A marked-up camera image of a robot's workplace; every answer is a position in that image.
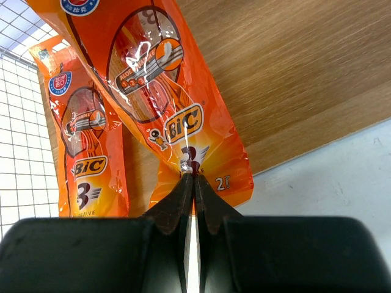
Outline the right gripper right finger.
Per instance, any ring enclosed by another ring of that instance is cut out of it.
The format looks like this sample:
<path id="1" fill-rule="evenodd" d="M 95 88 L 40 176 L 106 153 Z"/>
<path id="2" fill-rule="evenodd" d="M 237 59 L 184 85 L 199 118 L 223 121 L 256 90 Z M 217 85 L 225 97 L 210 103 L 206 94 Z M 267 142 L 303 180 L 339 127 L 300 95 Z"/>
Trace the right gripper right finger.
<path id="1" fill-rule="evenodd" d="M 201 292 L 389 292 L 390 272 L 350 217 L 244 216 L 194 179 Z"/>

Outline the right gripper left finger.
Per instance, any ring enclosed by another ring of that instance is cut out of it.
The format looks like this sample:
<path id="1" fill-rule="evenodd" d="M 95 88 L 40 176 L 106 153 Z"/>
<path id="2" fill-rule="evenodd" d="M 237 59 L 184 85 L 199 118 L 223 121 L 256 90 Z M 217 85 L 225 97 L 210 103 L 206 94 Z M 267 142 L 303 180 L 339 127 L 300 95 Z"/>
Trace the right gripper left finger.
<path id="1" fill-rule="evenodd" d="M 185 292 L 193 177 L 137 218 L 29 218 L 1 241 L 2 292 Z"/>

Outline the orange razor bag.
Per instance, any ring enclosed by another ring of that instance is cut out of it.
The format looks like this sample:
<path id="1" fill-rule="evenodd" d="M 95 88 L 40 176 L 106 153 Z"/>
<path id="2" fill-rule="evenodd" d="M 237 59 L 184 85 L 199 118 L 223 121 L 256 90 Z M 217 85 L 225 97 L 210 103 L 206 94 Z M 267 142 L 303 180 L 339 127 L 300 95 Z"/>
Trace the orange razor bag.
<path id="1" fill-rule="evenodd" d="M 43 74 L 59 154 L 59 216 L 127 217 L 122 122 L 62 36 L 29 48 Z"/>
<path id="2" fill-rule="evenodd" d="M 132 135 L 160 161 L 150 204 L 184 174 L 228 204 L 253 193 L 249 158 L 175 1 L 30 1 L 77 52 Z"/>

